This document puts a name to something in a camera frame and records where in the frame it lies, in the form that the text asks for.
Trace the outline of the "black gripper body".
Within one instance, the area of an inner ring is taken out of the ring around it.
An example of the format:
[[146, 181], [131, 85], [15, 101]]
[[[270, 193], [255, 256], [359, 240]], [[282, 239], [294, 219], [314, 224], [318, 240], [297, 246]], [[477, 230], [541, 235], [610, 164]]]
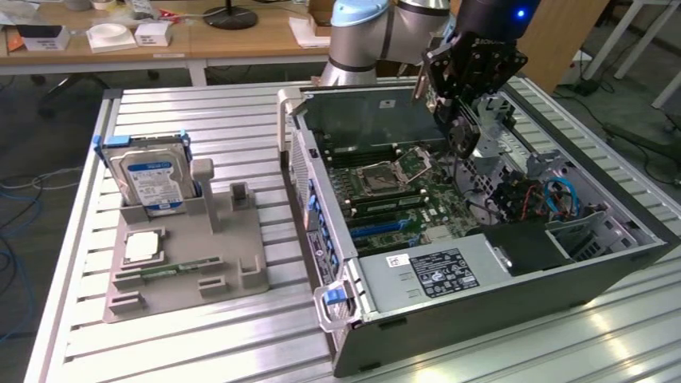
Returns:
[[474, 45], [517, 49], [539, 0], [461, 1], [455, 16], [454, 52], [469, 53]]

